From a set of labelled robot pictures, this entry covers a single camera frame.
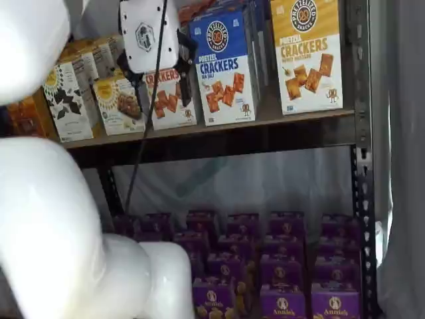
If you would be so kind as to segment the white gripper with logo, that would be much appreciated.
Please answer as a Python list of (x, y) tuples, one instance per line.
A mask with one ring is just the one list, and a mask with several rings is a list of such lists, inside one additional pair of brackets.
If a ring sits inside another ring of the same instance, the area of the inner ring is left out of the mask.
[(141, 114), (141, 73), (175, 66), (179, 74), (180, 98), (186, 107), (192, 100), (189, 73), (195, 61), (198, 43), (179, 30), (178, 10), (173, 1), (121, 1), (120, 26), (125, 51), (117, 65), (133, 87), (134, 95), (118, 96), (123, 114)]

